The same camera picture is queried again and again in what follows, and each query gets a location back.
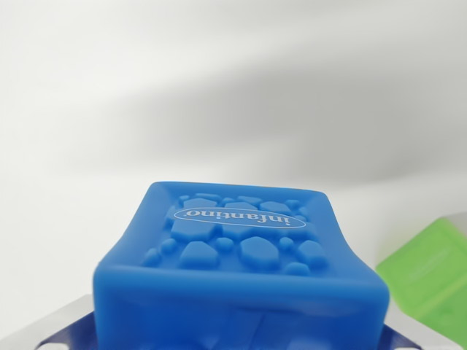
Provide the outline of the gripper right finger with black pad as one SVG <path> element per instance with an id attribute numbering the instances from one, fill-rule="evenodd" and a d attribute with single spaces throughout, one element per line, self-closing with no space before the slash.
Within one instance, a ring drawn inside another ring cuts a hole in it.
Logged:
<path id="1" fill-rule="evenodd" d="M 389 305 L 379 349 L 460 349 L 456 342 Z"/>

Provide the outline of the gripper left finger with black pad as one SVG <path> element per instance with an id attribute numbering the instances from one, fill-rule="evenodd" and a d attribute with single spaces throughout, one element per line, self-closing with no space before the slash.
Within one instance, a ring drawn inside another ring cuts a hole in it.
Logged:
<path id="1" fill-rule="evenodd" d="M 84 295 L 41 319 L 35 349 L 95 349 L 93 310 L 92 296 Z"/>

